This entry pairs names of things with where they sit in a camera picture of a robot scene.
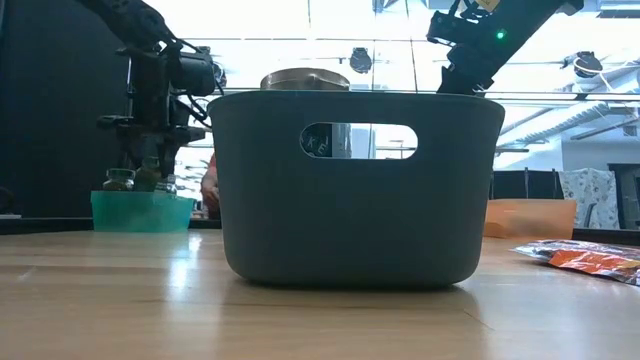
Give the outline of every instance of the person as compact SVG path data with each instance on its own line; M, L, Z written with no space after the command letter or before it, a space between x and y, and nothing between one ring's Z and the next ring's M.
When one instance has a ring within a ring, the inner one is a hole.
M200 183L202 202L207 207L209 219L220 217L220 190L218 189L218 168L216 166L216 154L211 155L207 172Z

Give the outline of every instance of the metal pot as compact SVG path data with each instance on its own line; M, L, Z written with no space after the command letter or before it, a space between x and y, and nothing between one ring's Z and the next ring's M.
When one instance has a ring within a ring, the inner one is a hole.
M313 68L284 69L267 75L261 90L349 91L349 80L333 71Z

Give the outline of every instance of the ceiling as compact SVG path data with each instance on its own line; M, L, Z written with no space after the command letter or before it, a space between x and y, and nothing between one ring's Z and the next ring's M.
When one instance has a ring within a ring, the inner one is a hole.
M426 41L434 10L424 0L401 0L380 14L372 11L371 0L147 2L165 16L176 35L211 46L228 71L230 88L254 88L271 71L311 66L337 71L358 88L430 91L438 87L439 68L447 64L449 49ZM558 61L577 51L607 57L605 67L640 57L640 45L629 41L639 33L640 19L596 15L554 15L495 76L491 90L550 91L564 86L574 74L560 70ZM354 47L366 47L375 57L369 74L349 67ZM347 61L341 64L340 58Z

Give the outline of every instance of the dark gray plastic bin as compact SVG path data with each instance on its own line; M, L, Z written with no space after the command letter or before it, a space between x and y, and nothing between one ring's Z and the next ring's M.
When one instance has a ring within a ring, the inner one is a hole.
M489 181L504 119L477 97L255 91L209 106L227 260L258 282L434 287L480 258ZM317 122L406 125L405 160L312 158Z

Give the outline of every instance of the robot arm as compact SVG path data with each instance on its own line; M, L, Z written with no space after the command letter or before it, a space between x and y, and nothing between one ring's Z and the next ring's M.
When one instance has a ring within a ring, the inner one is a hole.
M174 171L180 147L204 138L204 130L189 127L189 115L207 118L199 106L178 100L186 95L213 94L221 89L222 73L209 49L178 39L160 13L142 0L76 0L98 15L125 45L130 57L130 114L104 116L99 126L115 129L122 158L119 167L139 167L146 156L157 156L163 176ZM182 52L183 46L195 52Z
M427 39L452 46L451 65L442 69L439 93L475 95L554 13L573 15L584 0L461 0L448 14L436 11Z

